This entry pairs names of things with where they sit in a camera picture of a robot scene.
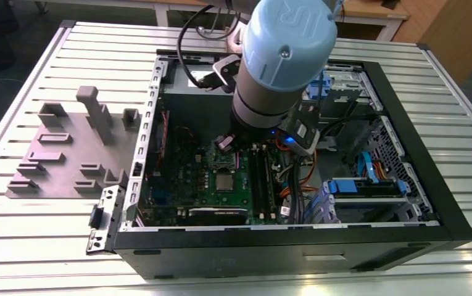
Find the side panel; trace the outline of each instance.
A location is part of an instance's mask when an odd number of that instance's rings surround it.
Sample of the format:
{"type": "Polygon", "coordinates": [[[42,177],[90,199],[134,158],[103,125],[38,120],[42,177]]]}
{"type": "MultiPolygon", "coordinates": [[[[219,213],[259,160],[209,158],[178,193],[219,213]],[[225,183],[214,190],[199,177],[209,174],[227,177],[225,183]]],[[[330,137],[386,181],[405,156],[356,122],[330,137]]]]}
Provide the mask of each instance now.
{"type": "Polygon", "coordinates": [[[418,257],[435,246],[378,243],[116,252],[145,279],[221,278],[382,270],[418,257]]]}

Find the ram slot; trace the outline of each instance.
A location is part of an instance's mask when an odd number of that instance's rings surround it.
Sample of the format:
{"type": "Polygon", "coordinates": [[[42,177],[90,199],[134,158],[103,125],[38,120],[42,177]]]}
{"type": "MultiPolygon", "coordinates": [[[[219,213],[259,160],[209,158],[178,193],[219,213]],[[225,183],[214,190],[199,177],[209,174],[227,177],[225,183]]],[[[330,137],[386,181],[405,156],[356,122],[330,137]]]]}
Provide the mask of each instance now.
{"type": "Polygon", "coordinates": [[[250,191],[253,193],[253,209],[254,216],[263,219],[267,199],[269,199],[269,184],[267,184],[267,170],[265,165],[265,156],[261,150],[250,151],[249,155],[249,177],[250,177],[250,191]]]}

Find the metal bracket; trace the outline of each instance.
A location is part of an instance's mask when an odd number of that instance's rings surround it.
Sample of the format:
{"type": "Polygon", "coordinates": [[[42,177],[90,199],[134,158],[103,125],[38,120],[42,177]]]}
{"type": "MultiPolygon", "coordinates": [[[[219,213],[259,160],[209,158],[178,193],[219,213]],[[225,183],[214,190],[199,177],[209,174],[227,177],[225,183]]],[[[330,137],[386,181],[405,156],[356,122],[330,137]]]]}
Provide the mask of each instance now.
{"type": "Polygon", "coordinates": [[[114,253],[112,244],[120,222],[126,190],[115,185],[102,191],[100,201],[94,207],[90,218],[91,235],[86,255],[114,253]]]}

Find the open computer tower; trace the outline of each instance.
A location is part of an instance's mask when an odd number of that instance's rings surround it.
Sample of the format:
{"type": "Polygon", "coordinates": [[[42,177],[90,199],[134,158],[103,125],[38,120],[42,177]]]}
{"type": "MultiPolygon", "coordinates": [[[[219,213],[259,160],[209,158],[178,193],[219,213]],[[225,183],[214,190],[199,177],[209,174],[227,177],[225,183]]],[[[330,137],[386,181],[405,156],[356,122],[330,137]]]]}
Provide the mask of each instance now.
{"type": "MultiPolygon", "coordinates": [[[[223,57],[185,56],[198,76],[223,57]]],[[[235,155],[211,148],[229,127],[233,94],[197,89],[175,53],[158,52],[127,188],[102,192],[88,254],[119,254],[146,279],[218,278],[385,270],[472,241],[380,65],[330,60],[326,73],[325,99],[314,105],[309,96],[302,103],[320,109],[321,125],[345,116],[380,116],[345,123],[318,144],[310,178],[318,191],[306,194],[304,222],[289,224],[279,196],[289,153],[274,135],[235,155]],[[378,163],[388,182],[400,181],[400,196],[349,198],[337,189],[322,194],[342,180],[362,187],[361,154],[378,163]]]]}

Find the aluminum extrusion table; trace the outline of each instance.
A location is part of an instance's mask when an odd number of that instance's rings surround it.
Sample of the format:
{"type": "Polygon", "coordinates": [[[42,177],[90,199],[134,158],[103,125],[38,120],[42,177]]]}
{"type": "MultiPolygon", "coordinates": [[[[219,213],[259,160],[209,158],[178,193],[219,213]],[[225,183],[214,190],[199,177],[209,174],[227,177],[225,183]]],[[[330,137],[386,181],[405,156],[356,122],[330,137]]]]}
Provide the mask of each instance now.
{"type": "MultiPolygon", "coordinates": [[[[0,292],[48,295],[472,295],[472,243],[376,273],[178,279],[145,282],[119,256],[84,255],[95,200],[8,199],[7,184],[40,125],[44,102],[84,112],[83,85],[111,113],[147,97],[157,49],[178,28],[64,22],[0,122],[0,292]]],[[[225,51],[190,32],[189,50],[225,51]]],[[[378,62],[472,225],[472,106],[428,50],[341,39],[333,59],[378,62]]]]}

